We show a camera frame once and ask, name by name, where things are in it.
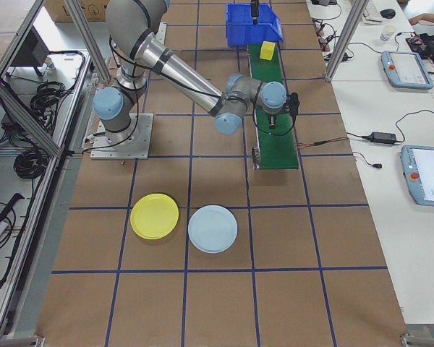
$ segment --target blue plastic bin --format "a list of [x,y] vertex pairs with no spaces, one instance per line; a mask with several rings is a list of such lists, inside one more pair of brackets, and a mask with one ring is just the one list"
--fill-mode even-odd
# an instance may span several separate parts
[[280,19],[269,5],[260,5],[258,23],[252,23],[251,4],[227,4],[225,36],[228,45],[246,46],[248,43],[283,40]]

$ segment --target yellow cube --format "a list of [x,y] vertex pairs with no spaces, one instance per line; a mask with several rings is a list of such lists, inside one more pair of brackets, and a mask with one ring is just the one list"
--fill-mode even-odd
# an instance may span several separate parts
[[260,49],[260,58],[264,60],[272,60],[273,52],[275,51],[275,43],[263,41]]

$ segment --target yellow plate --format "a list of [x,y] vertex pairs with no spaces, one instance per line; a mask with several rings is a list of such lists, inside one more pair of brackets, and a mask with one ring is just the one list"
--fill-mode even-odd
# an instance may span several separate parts
[[134,232],[148,240],[166,236],[174,230],[178,220],[178,206],[172,198],[164,194],[142,197],[130,214],[130,224]]

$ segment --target person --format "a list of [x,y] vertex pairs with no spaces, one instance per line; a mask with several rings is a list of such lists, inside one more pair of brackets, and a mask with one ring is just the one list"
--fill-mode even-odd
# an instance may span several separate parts
[[434,13],[422,13],[413,18],[410,18],[408,21],[411,25],[418,24],[420,20],[425,20],[427,22],[434,23]]

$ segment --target cup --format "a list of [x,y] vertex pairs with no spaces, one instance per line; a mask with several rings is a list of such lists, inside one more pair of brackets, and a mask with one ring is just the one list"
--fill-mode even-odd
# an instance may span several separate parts
[[393,25],[385,25],[383,28],[383,32],[381,33],[381,36],[379,37],[382,41],[389,41],[391,36],[396,32],[397,28]]

